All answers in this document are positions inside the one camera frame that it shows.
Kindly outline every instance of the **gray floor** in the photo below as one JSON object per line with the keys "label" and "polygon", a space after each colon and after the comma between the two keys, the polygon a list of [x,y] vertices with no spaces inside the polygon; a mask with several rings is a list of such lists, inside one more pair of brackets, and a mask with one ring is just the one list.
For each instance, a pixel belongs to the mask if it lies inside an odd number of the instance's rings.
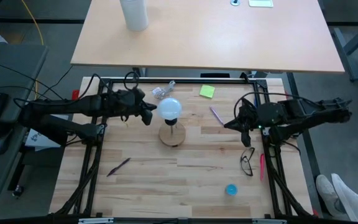
{"label": "gray floor", "polygon": [[[90,0],[26,0],[34,16],[40,19],[84,19]],[[358,21],[358,1],[325,1],[327,18],[330,21]],[[0,17],[28,18],[20,0],[4,1],[0,7]],[[82,25],[41,24],[44,41],[50,47],[39,80],[53,85],[70,67],[70,59]],[[21,32],[25,44],[39,44],[39,36],[33,24],[1,24],[0,30]],[[349,40],[358,27],[342,27],[344,36]],[[351,55],[358,64],[358,50]],[[123,76],[129,68],[74,67],[67,77],[57,86],[56,91],[65,98],[80,85],[83,76],[98,73],[102,76]],[[198,77],[205,70],[150,69],[150,77]],[[232,77],[240,72],[231,71]],[[288,80],[282,74],[268,77],[283,78],[287,92]],[[353,117],[346,124],[324,124],[311,129],[311,137],[322,174],[339,174],[348,186],[358,193],[358,82],[351,83],[347,75],[296,73],[296,83],[301,96],[312,100],[342,97],[352,99],[350,105]],[[303,141],[298,141],[304,151]],[[305,170],[308,161],[302,156]],[[0,218],[29,217],[45,215],[48,212],[58,174],[58,167],[29,167],[24,174],[25,194],[18,200],[10,192],[3,192],[0,198]]]}

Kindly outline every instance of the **light bulb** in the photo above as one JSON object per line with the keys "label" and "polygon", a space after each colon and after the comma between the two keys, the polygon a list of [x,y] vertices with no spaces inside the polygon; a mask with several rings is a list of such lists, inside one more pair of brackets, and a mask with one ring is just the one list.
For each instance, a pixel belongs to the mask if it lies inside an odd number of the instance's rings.
{"label": "light bulb", "polygon": [[165,98],[158,104],[157,112],[163,119],[171,121],[181,115],[181,104],[175,98]]}

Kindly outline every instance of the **lamp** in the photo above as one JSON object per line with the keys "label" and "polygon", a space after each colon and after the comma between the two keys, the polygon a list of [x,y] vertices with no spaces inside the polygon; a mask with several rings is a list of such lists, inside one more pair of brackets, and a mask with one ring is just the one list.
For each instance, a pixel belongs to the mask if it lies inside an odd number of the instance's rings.
{"label": "lamp", "polygon": [[165,98],[158,104],[157,113],[165,119],[158,135],[161,141],[168,146],[176,147],[185,141],[186,129],[178,122],[181,112],[181,103],[175,98]]}

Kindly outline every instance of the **beige desk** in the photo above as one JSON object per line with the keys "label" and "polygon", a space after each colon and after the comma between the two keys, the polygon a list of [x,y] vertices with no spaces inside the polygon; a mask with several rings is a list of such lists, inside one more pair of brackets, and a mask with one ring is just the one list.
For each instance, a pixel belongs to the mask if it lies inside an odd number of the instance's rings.
{"label": "beige desk", "polygon": [[93,0],[74,65],[343,73],[317,0],[149,0],[149,27],[129,31],[118,0]]}
{"label": "beige desk", "polygon": [[[84,78],[81,91],[89,82]],[[268,91],[284,93],[281,79],[267,79]],[[158,104],[151,91],[156,84],[139,84],[146,93],[145,101]],[[105,217],[264,217],[273,215],[267,173],[260,181],[259,157],[263,152],[259,131],[251,132],[255,153],[251,160],[253,177],[239,167],[245,147],[238,132],[223,128],[209,110],[213,105],[224,122],[233,119],[236,100],[250,85],[213,85],[213,99],[199,96],[200,84],[177,84],[172,96],[181,101],[183,114],[179,119],[186,128],[185,142],[176,148],[162,144],[158,129],[163,119],[153,111],[150,126],[140,118],[130,117],[128,127],[120,118],[108,119],[101,162],[94,194],[92,214],[103,212]],[[93,82],[88,94],[95,94],[98,82]],[[115,83],[114,89],[123,88]],[[271,96],[271,101],[285,99]],[[74,122],[90,123],[91,118],[74,115]],[[56,212],[74,192],[80,178],[85,147],[74,144],[65,149],[57,184],[50,206]],[[124,159],[132,159],[114,175],[106,174]],[[311,211],[310,198],[298,151],[282,146],[285,177],[291,192],[304,208]],[[239,192],[230,197],[227,184],[237,184]]]}

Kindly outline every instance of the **computer mouse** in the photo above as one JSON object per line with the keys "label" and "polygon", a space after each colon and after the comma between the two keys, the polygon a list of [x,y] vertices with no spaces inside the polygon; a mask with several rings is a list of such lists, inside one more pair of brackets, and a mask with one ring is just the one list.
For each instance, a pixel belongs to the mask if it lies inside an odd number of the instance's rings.
{"label": "computer mouse", "polygon": [[0,128],[0,155],[4,154],[9,148],[9,139],[13,133],[11,126]]}

